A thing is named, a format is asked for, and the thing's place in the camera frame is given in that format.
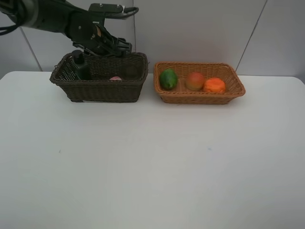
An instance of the pink object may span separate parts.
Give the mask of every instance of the pink object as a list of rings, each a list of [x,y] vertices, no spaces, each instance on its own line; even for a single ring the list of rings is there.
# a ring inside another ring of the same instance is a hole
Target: pink object
[[[119,81],[122,81],[122,79],[119,76],[115,76],[115,77],[111,78],[110,80],[119,80]]]

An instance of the orange fruit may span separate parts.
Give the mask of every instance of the orange fruit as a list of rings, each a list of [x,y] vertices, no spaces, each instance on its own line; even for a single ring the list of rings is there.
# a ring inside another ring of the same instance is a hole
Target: orange fruit
[[[208,79],[203,87],[204,92],[217,92],[224,93],[225,92],[225,83],[223,80],[219,78],[211,78]]]
[[[204,85],[205,78],[201,73],[191,73],[185,80],[185,86],[192,91],[199,91]]]

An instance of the white wall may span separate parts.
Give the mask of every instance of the white wall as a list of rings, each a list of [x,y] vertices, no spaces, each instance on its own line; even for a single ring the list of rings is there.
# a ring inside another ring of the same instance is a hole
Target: white wall
[[[265,0],[134,0],[137,51],[157,61],[237,67]]]
[[[69,0],[69,2],[87,10],[91,3],[98,1]],[[132,0],[103,0],[102,2],[132,6]],[[105,27],[112,35],[123,37],[134,45],[134,23],[132,17],[127,20],[107,19]],[[30,28],[24,28],[24,32],[44,71],[52,71],[65,54],[76,49],[72,46],[71,40],[61,33],[50,33]]]
[[[0,27],[13,25],[0,13]],[[20,29],[0,36],[0,79],[12,71],[39,71],[35,58]]]
[[[305,79],[305,1],[269,0],[238,74]]]

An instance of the woven texture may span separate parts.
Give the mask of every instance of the woven texture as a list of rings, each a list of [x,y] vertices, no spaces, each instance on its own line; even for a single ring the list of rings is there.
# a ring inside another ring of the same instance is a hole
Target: woven texture
[[[52,83],[64,90],[72,102],[133,103],[138,101],[148,74],[145,54],[131,53],[124,58],[85,56],[85,59],[92,80],[77,79],[71,53],[64,56],[50,78]],[[123,79],[127,79],[125,77],[128,76],[129,79],[134,80],[110,81],[109,79],[114,76]]]
[[[173,69],[178,76],[178,85],[171,91],[161,88],[159,82],[160,74],[168,68]],[[185,79],[193,72],[202,73],[206,79],[221,78],[226,84],[226,92],[205,93],[187,89]],[[227,104],[245,94],[236,72],[225,63],[158,62],[154,67],[154,88],[161,99],[170,104]]]

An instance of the avocado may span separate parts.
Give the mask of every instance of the avocado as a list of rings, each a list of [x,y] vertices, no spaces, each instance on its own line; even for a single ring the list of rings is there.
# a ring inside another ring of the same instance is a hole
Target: avocado
[[[173,69],[166,69],[160,75],[160,85],[165,90],[174,89],[178,84],[177,74]]]

